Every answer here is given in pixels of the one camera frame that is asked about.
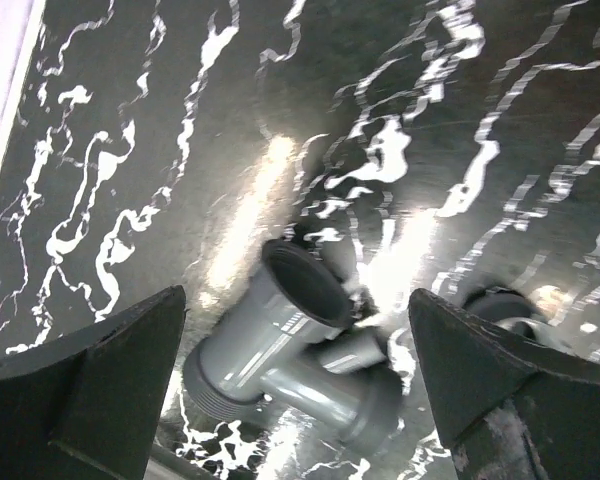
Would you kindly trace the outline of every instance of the gray plastic pipe fitting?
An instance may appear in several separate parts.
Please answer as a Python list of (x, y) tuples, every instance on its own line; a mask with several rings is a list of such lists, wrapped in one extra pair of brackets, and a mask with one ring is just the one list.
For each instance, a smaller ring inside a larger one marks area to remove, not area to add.
[(306, 250), (282, 240), (262, 248), (250, 288), (187, 357), (183, 381), (207, 415), (232, 421), (267, 393), (333, 427), (363, 455), (398, 429), (402, 382), (370, 329), (354, 331), (336, 278)]

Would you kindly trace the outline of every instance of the pipe fitting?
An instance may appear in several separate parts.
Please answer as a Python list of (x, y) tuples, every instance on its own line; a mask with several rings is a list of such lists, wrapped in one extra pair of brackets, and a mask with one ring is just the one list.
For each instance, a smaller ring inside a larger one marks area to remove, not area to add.
[(248, 291), (187, 357), (189, 396), (207, 415), (232, 421), (267, 393), (332, 426), (343, 443), (375, 453), (397, 430), (402, 405), (398, 374), (365, 368), (386, 358), (379, 339), (356, 331), (316, 348), (351, 327), (350, 309), (309, 252), (266, 242)]

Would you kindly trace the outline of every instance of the pipe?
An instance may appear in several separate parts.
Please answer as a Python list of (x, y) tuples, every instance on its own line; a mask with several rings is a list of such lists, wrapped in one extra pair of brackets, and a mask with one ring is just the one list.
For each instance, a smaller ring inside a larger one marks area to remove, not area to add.
[(249, 290), (185, 360), (184, 385), (204, 413), (224, 421), (268, 393), (373, 454), (398, 428), (402, 383), (384, 365), (361, 369), (386, 358), (371, 331), (315, 348), (351, 324), (349, 299), (329, 270), (306, 250), (270, 240)]

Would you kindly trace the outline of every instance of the black marble surface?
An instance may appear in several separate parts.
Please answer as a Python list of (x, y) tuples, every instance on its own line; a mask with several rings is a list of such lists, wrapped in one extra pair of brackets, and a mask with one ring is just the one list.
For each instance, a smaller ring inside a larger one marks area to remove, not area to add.
[[(218, 478), (454, 478), (405, 307), (494, 281), (600, 361), (600, 0), (49, 0), (0, 178), (0, 356), (175, 283), (156, 441)], [(178, 370), (265, 239), (379, 313), (404, 429), (364, 459), (297, 411), (218, 424)]]

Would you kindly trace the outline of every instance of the pipe opening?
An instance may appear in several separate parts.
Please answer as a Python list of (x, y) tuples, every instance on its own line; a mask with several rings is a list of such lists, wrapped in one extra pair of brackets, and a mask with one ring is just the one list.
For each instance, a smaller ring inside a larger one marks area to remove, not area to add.
[(276, 286), (302, 313), (330, 327), (349, 326), (346, 293), (309, 252), (283, 240), (270, 240), (262, 248), (262, 263)]

